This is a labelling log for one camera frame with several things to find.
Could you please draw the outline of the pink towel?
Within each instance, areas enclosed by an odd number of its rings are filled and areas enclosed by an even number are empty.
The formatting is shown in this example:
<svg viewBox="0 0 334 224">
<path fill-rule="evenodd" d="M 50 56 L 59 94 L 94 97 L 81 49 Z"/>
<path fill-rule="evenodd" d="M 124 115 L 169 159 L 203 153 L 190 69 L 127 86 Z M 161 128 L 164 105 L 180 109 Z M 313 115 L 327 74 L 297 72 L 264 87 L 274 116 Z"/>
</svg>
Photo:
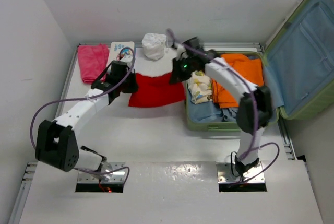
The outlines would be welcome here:
<svg viewBox="0 0 334 224">
<path fill-rule="evenodd" d="M 80 45 L 78 47 L 78 63 L 81 80 L 84 84 L 92 84 L 106 68 L 109 49 L 105 44 Z"/>
</svg>

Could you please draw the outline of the red cloth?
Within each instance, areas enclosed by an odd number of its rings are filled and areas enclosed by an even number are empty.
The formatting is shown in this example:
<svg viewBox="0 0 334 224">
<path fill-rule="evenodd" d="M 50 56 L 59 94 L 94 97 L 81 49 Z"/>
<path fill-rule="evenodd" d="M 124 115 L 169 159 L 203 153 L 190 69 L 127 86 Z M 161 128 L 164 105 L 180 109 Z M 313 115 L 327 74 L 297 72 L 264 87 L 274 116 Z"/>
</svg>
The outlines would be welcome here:
<svg viewBox="0 0 334 224">
<path fill-rule="evenodd" d="M 181 82 L 170 84 L 172 73 L 160 76 L 136 74 L 138 90 L 132 93 L 128 106 L 133 108 L 156 108 L 185 100 Z"/>
</svg>

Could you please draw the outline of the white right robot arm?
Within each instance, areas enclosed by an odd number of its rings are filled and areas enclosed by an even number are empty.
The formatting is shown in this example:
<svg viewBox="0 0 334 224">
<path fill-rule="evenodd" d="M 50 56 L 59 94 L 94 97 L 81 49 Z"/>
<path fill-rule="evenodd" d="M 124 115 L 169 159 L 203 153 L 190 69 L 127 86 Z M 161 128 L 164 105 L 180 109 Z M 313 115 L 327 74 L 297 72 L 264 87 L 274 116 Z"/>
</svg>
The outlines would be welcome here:
<svg viewBox="0 0 334 224">
<path fill-rule="evenodd" d="M 186 81 L 193 72 L 202 71 L 237 101 L 236 123 L 241 130 L 241 138 L 233 171 L 243 176 L 259 163 L 259 140 L 273 115 L 270 89 L 242 77 L 216 50 L 204 50 L 198 37 L 183 43 L 173 42 L 171 47 L 176 51 L 172 60 L 171 84 Z"/>
</svg>

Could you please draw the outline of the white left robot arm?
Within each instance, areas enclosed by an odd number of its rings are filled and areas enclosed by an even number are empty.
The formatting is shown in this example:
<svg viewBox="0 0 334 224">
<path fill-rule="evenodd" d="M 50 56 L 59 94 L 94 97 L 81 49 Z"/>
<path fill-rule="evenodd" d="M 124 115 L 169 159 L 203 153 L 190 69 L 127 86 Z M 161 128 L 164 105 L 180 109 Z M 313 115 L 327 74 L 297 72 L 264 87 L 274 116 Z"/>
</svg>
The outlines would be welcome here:
<svg viewBox="0 0 334 224">
<path fill-rule="evenodd" d="M 64 172 L 73 169 L 90 174 L 105 174 L 107 158 L 78 144 L 82 129 L 102 109 L 122 93 L 137 91 L 134 63 L 112 61 L 101 73 L 105 81 L 95 80 L 86 96 L 52 121 L 44 120 L 38 128 L 35 158 Z"/>
</svg>

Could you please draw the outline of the cartoon print white garment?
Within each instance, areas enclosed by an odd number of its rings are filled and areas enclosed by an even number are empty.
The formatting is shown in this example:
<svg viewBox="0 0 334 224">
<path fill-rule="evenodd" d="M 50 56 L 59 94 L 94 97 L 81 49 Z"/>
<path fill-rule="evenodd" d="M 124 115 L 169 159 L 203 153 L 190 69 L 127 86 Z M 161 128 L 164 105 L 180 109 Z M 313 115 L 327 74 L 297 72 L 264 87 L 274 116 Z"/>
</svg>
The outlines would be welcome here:
<svg viewBox="0 0 334 224">
<path fill-rule="evenodd" d="M 187 87 L 193 104 L 212 101 L 211 79 L 204 72 L 192 72 L 190 79 L 187 81 Z"/>
</svg>

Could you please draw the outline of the white first aid box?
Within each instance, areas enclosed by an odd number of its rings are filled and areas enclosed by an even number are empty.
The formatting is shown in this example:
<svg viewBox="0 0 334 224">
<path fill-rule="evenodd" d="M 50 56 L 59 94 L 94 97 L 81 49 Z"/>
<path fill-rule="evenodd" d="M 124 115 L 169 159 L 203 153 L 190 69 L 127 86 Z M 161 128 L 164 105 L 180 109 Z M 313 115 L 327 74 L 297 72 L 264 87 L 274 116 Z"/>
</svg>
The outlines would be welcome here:
<svg viewBox="0 0 334 224">
<path fill-rule="evenodd" d="M 128 42 L 112 42 L 109 48 L 109 56 L 107 64 L 112 61 L 120 61 L 124 55 L 133 55 L 135 53 L 135 44 L 133 41 Z"/>
</svg>

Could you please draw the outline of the white plastic bag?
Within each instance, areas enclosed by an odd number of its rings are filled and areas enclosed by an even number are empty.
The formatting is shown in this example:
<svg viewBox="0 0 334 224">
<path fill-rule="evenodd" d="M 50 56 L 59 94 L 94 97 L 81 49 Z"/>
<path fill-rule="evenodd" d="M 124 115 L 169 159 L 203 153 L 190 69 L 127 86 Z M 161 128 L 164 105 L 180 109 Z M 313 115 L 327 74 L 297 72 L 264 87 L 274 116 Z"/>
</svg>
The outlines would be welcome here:
<svg viewBox="0 0 334 224">
<path fill-rule="evenodd" d="M 164 57 L 167 36 L 158 33 L 146 33 L 141 41 L 144 55 L 153 61 Z"/>
</svg>

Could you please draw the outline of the blue denim garment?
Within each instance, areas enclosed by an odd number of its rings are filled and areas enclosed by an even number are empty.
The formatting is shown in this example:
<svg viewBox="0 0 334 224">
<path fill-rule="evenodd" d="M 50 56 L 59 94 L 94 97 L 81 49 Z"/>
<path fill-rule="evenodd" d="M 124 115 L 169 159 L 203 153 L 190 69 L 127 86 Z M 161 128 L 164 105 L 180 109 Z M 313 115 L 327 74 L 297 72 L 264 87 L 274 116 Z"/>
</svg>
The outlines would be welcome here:
<svg viewBox="0 0 334 224">
<path fill-rule="evenodd" d="M 224 108 L 222 109 L 222 117 L 226 122 L 236 122 L 238 108 Z"/>
</svg>

